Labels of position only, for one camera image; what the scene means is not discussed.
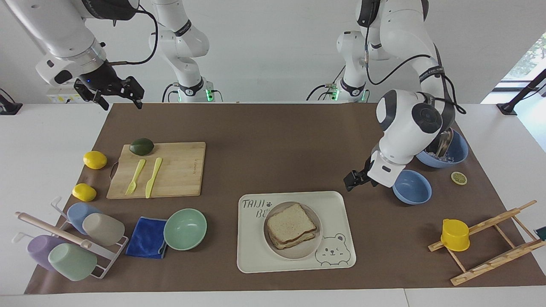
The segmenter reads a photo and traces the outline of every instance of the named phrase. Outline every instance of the purple cup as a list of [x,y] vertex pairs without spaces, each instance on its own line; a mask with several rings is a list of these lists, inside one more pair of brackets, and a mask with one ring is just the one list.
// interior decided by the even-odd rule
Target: purple cup
[[27,245],[27,252],[38,264],[48,271],[56,271],[48,260],[49,253],[55,246],[66,243],[63,239],[51,235],[39,235]]

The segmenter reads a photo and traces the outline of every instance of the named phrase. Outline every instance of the bear illustration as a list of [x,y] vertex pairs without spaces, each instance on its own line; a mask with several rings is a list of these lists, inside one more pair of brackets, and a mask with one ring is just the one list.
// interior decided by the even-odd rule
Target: bear illustration
[[345,245],[345,235],[338,233],[333,237],[322,237],[321,245],[314,252],[314,257],[321,266],[340,265],[341,263],[349,265],[351,252]]

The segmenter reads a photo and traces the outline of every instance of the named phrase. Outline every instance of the lemon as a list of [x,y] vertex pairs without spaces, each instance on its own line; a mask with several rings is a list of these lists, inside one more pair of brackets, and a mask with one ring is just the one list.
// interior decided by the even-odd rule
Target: lemon
[[468,179],[466,179],[465,174],[460,172],[452,172],[451,173],[451,180],[453,180],[454,183],[463,186],[468,182]]
[[108,163],[106,156],[100,151],[90,151],[84,155],[85,166],[92,169],[101,169]]
[[88,184],[77,184],[72,189],[72,195],[82,202],[90,202],[97,196],[97,191]]

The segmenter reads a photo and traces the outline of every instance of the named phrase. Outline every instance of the white plate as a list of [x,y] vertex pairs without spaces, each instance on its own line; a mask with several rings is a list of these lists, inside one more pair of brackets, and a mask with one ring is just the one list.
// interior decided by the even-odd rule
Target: white plate
[[[269,232],[268,232],[268,220],[275,214],[281,212],[282,210],[294,205],[299,204],[301,208],[305,211],[307,216],[313,221],[314,225],[317,227],[317,229],[314,231],[314,238],[311,240],[303,241],[300,244],[297,244],[295,246],[289,247],[287,249],[279,250],[275,248],[274,244],[271,242],[271,239],[269,238]],[[276,205],[271,211],[269,211],[268,215],[264,219],[264,240],[267,242],[269,248],[276,253],[277,255],[290,259],[290,260],[296,260],[296,259],[303,259],[306,257],[311,256],[319,247],[322,241],[322,225],[321,220],[317,216],[317,214],[313,211],[313,209],[309,208],[308,206],[298,203],[298,202],[284,202],[282,204]]]

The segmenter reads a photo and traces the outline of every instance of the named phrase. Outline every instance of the blue bowl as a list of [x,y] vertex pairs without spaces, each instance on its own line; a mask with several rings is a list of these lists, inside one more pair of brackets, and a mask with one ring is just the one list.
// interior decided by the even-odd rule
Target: blue bowl
[[393,191],[399,200],[408,205],[426,203],[432,196],[429,181],[414,170],[403,170],[393,185]]
[[453,140],[446,151],[446,156],[452,157],[453,162],[441,161],[436,157],[432,157],[424,150],[416,155],[417,159],[423,164],[434,168],[446,168],[461,163],[468,157],[468,144],[455,130],[453,130]]

